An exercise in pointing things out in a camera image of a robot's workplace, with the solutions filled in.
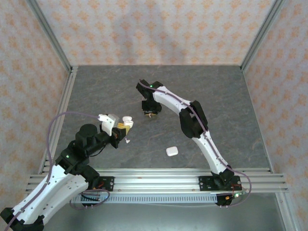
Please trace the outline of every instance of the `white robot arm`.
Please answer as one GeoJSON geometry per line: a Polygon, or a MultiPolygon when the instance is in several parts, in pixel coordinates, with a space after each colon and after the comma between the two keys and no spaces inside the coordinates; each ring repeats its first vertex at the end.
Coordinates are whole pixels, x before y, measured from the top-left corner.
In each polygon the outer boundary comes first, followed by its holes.
{"type": "Polygon", "coordinates": [[[44,224],[65,204],[87,189],[104,188],[111,190],[113,182],[100,177],[89,166],[89,157],[101,152],[107,144],[118,148],[119,142],[127,135],[131,126],[119,123],[116,115],[99,115],[100,133],[93,124],[83,125],[76,134],[76,139],[64,149],[51,167],[48,176],[31,194],[14,208],[5,208],[1,217],[6,223],[11,222],[14,231],[42,231],[44,224]]]}
{"type": "Polygon", "coordinates": [[[136,88],[146,99],[142,101],[142,109],[145,114],[158,114],[162,110],[160,104],[163,104],[180,117],[183,133],[201,149],[210,165],[215,184],[220,188],[227,185],[234,176],[234,172],[230,170],[231,167],[222,158],[210,136],[207,119],[200,103],[180,98],[160,82],[150,85],[145,80],[141,80],[136,88]]]}
{"type": "MultiPolygon", "coordinates": [[[[165,86],[158,87],[158,90],[167,92],[169,94],[165,94],[159,91],[155,91],[153,93],[153,98],[156,102],[161,103],[165,105],[166,107],[170,108],[172,111],[174,111],[177,115],[180,115],[181,110],[185,110],[187,106],[185,106],[183,103],[180,103],[178,100],[173,98],[171,95],[174,95],[178,99],[180,99],[185,104],[190,105],[191,102],[184,100],[177,95],[170,92],[165,86]]],[[[228,163],[222,158],[220,155],[218,149],[216,148],[211,136],[210,132],[206,131],[205,136],[201,136],[200,138],[192,138],[192,140],[198,145],[198,147],[201,149],[203,155],[205,156],[206,160],[208,161],[211,171],[215,174],[219,174],[226,170],[226,167],[217,159],[216,154],[218,154],[220,160],[224,162],[225,165],[228,163]]]]}

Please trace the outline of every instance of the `gray marble surface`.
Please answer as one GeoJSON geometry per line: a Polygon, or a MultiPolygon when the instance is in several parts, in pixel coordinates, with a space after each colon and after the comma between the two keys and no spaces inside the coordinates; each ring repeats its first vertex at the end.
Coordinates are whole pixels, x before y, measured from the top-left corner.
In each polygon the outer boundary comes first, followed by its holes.
{"type": "MultiPolygon", "coordinates": [[[[179,117],[163,106],[160,114],[143,114],[139,79],[160,81],[178,96],[198,100],[208,120],[211,136],[233,167],[268,167],[257,120],[244,77],[238,66],[80,66],[69,101],[69,111],[92,115],[133,117],[134,126],[118,149],[107,146],[90,160],[94,168],[209,168],[197,145],[180,129],[179,117]],[[166,155],[177,146],[179,154],[166,155]]],[[[67,115],[56,157],[86,123],[98,121],[67,115]]]]}

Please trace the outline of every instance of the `wall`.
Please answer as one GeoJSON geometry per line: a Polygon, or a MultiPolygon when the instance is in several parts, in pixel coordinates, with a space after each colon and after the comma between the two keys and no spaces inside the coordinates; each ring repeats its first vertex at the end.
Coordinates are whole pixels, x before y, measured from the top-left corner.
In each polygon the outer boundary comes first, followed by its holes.
{"type": "Polygon", "coordinates": [[[38,0],[72,65],[240,65],[274,0],[38,0]]]}
{"type": "Polygon", "coordinates": [[[245,73],[276,172],[308,227],[308,3],[287,0],[245,73]]]}
{"type": "MultiPolygon", "coordinates": [[[[67,73],[24,0],[0,4],[0,210],[23,199],[67,73]]],[[[4,229],[0,219],[0,230],[4,229]]]]}

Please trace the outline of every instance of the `black mount plate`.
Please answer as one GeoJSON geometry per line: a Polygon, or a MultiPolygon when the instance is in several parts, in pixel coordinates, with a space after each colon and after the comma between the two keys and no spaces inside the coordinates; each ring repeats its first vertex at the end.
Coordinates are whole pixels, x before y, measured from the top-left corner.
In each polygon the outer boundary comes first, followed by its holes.
{"type": "Polygon", "coordinates": [[[114,190],[115,177],[99,177],[97,189],[106,189],[110,192],[114,190]]]}
{"type": "Polygon", "coordinates": [[[228,184],[223,188],[220,188],[214,182],[213,176],[200,176],[199,177],[199,187],[200,191],[232,191],[234,185],[234,191],[242,190],[242,183],[239,176],[233,176],[228,184]]]}

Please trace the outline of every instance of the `yellow object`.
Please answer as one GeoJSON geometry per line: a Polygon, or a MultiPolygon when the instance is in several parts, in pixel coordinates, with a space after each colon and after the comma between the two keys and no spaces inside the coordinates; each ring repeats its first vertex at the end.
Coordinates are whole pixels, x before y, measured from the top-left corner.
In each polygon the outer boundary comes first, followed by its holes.
{"type": "Polygon", "coordinates": [[[130,126],[124,126],[123,123],[118,123],[117,128],[118,128],[118,129],[123,129],[123,128],[125,128],[125,129],[126,129],[126,135],[128,134],[128,131],[130,130],[130,126]]]}

